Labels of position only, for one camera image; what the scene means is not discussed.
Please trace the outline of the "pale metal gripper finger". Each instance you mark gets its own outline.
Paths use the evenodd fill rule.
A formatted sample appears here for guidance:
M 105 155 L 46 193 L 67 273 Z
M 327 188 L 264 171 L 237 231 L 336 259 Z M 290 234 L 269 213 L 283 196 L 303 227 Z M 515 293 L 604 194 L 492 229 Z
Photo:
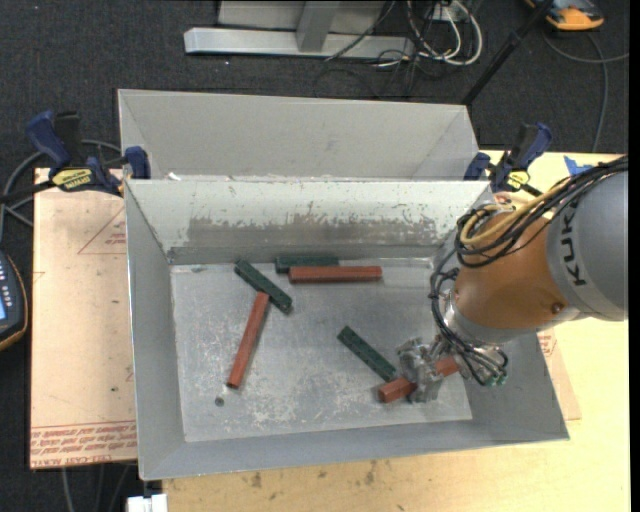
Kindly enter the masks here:
M 409 400 L 413 403 L 435 401 L 438 398 L 442 382 L 443 376 L 441 374 L 427 374 L 418 381 L 416 389 L 409 395 Z
M 422 338 L 412 338 L 397 348 L 403 374 L 433 374 L 432 344 Z

